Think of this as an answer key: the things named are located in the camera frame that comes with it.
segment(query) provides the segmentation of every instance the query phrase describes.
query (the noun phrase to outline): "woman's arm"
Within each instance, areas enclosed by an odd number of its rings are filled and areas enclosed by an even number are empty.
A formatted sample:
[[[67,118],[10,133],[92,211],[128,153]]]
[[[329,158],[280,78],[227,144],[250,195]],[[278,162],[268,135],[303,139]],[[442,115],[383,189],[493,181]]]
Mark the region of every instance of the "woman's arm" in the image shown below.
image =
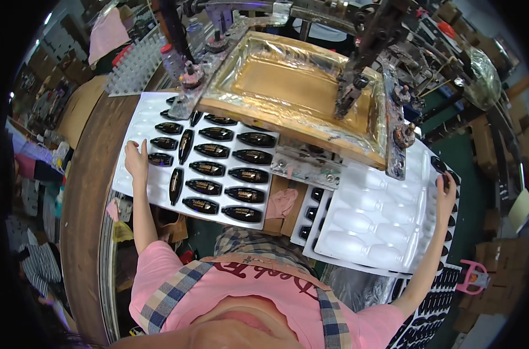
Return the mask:
[[[146,140],[142,141],[140,153],[137,147],[138,143],[127,142],[125,146],[125,168],[133,176],[133,234],[136,252],[140,255],[148,245],[158,241],[158,235],[146,193],[148,183]]]
[[[437,191],[439,193],[437,195],[435,233],[420,265],[410,279],[410,283],[406,286],[402,296],[392,303],[402,311],[404,318],[410,316],[420,306],[432,287],[433,279],[436,276],[443,242],[445,242],[445,235],[447,234],[449,216],[455,205],[457,191],[457,185],[449,172],[445,172],[444,175],[449,178],[449,191],[448,193],[444,192],[443,177],[439,176],[437,178]]]

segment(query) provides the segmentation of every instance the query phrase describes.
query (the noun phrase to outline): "yellow bag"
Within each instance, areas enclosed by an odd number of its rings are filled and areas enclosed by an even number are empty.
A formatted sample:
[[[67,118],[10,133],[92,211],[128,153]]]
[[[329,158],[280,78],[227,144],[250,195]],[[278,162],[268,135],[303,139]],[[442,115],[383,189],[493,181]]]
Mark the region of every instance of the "yellow bag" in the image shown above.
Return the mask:
[[[113,242],[117,243],[133,239],[133,231],[125,222],[118,221],[113,223]]]

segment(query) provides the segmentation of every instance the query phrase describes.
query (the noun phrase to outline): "factory floor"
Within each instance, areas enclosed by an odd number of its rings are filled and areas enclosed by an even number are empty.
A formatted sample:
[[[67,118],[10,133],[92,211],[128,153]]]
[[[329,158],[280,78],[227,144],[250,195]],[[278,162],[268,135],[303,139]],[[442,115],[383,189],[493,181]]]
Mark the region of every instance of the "factory floor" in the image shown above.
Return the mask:
[[[444,101],[446,97],[437,92],[426,98],[426,110]],[[443,121],[454,116],[454,107],[436,115],[421,125],[424,133],[429,132]],[[482,242],[482,228],[486,208],[495,207],[494,183],[484,177],[478,166],[472,162],[472,149],[468,134],[455,135],[435,143],[431,149],[461,178],[461,199],[459,203],[455,237],[447,259],[448,263],[459,265],[461,259],[473,259],[475,245]],[[183,248],[197,250],[200,257],[214,253],[214,242],[221,234],[222,225],[204,220],[187,220],[189,238]],[[325,264],[318,262],[315,266],[321,275]],[[461,295],[453,298],[448,316],[429,342],[428,348],[447,349],[455,342],[457,332],[453,323],[458,315],[458,303]]]

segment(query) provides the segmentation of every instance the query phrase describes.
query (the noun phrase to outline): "plaid apron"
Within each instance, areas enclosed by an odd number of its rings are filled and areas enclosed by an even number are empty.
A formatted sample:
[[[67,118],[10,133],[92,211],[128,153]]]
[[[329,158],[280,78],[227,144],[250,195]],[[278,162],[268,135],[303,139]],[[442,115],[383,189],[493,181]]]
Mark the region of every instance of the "plaid apron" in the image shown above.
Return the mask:
[[[140,316],[140,325],[146,333],[159,333],[162,330],[164,322],[177,303],[214,263],[239,262],[280,270],[313,283],[323,319],[325,348],[352,347],[350,331],[338,299],[328,286],[310,275],[307,268],[311,265],[301,254],[301,248],[289,243],[287,237],[261,234],[239,227],[224,228],[224,232],[216,240],[214,256],[185,265],[150,296]]]

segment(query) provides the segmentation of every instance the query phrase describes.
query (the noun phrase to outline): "woman's hand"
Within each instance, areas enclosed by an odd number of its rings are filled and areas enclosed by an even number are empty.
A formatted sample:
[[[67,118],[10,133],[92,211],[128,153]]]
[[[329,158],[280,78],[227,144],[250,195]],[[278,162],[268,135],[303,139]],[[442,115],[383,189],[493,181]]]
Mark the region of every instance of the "woman's hand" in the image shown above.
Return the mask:
[[[449,190],[447,192],[445,192],[443,187],[443,176],[447,176],[449,179]],[[437,225],[439,227],[447,227],[449,216],[457,200],[457,184],[449,172],[445,171],[445,174],[437,178],[437,191]]]
[[[125,168],[133,176],[133,181],[146,186],[148,182],[148,151],[146,139],[142,141],[141,152],[138,152],[138,143],[128,141],[125,145]]]

